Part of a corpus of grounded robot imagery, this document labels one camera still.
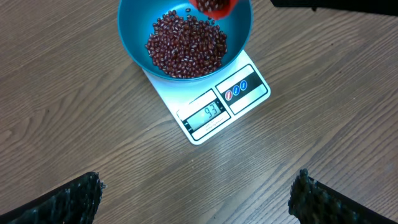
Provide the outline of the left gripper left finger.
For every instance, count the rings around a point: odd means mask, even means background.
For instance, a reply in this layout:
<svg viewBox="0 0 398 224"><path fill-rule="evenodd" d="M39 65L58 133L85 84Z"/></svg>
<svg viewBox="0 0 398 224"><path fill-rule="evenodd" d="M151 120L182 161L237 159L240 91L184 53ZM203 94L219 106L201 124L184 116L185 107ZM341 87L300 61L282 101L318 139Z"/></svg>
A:
<svg viewBox="0 0 398 224"><path fill-rule="evenodd" d="M105 184L87 172L39 198L1 215L6 224L92 224Z"/></svg>

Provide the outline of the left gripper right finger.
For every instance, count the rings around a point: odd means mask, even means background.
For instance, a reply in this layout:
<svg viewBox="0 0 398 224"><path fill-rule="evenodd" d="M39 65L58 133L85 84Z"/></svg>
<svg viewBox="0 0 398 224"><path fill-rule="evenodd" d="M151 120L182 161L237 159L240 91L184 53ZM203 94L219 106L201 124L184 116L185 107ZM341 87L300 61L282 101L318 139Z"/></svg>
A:
<svg viewBox="0 0 398 224"><path fill-rule="evenodd" d="M300 170L290 190L289 214L301 224L397 224Z"/></svg>

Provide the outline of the red measuring scoop blue handle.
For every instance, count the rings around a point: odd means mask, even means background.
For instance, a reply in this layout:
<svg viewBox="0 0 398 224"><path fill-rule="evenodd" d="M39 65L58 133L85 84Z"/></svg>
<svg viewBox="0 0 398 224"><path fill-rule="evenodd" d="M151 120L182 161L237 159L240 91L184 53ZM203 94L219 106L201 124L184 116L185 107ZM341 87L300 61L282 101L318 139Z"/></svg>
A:
<svg viewBox="0 0 398 224"><path fill-rule="evenodd" d="M189 0L189 2L206 16L218 20L227 17L239 2L238 0Z"/></svg>

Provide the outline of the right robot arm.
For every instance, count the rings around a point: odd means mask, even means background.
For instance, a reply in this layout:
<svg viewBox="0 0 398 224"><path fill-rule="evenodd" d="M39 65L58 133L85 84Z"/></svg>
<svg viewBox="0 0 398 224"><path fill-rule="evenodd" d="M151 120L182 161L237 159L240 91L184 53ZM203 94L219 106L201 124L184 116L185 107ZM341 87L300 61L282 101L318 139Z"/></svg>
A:
<svg viewBox="0 0 398 224"><path fill-rule="evenodd" d="M271 0L275 7L329 8L397 16L397 0Z"/></svg>

